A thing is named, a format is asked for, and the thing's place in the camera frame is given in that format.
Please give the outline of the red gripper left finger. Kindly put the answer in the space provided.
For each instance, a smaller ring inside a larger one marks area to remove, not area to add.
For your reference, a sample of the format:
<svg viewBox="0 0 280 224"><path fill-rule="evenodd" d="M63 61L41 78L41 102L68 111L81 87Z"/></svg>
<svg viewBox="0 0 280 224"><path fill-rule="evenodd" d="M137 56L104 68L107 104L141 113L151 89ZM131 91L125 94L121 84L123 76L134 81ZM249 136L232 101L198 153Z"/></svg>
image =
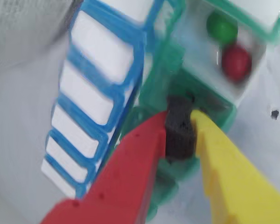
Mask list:
<svg viewBox="0 0 280 224"><path fill-rule="evenodd" d="M193 101L171 95L160 112L126 134L82 199L56 204L44 224L143 224L160 159L194 155Z"/></svg>

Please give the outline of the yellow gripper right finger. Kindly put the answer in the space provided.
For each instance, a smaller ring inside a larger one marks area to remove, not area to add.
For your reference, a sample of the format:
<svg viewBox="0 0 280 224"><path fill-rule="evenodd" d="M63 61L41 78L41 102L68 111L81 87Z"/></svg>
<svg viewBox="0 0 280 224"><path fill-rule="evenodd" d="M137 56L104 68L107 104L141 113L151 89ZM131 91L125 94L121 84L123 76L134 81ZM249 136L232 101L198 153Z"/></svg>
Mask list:
<svg viewBox="0 0 280 224"><path fill-rule="evenodd" d="M280 224L280 192L205 113L190 120L212 223Z"/></svg>

